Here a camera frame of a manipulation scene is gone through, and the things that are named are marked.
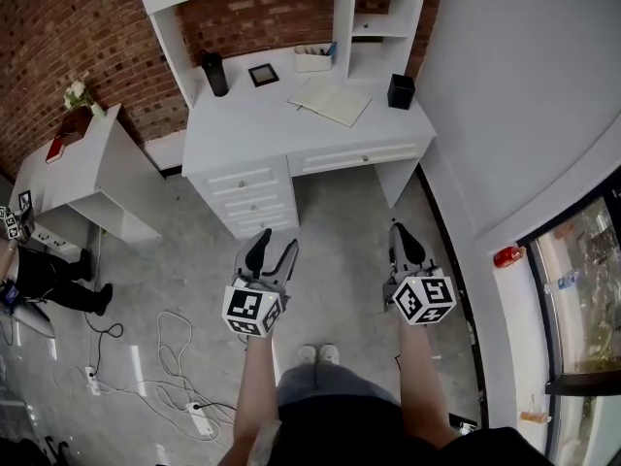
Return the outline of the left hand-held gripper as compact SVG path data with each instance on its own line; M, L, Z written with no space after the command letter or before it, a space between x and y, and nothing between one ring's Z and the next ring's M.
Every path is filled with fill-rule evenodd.
M266 228L250 239L245 260L236 257L232 284L225 287L221 315L229 329L240 335L267 337L288 307L286 284L295 267L299 243L292 240L276 268L261 273L271 236L272 229Z

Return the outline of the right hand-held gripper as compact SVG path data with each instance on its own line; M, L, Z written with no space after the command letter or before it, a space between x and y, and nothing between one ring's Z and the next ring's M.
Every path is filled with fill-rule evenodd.
M389 259L394 274L382 287L384 311L396 310L410 326L439 323L457 305L452 280L434 262L416 271L399 272L402 249L408 263L423 265L423 246L403 224L393 222L389 230Z

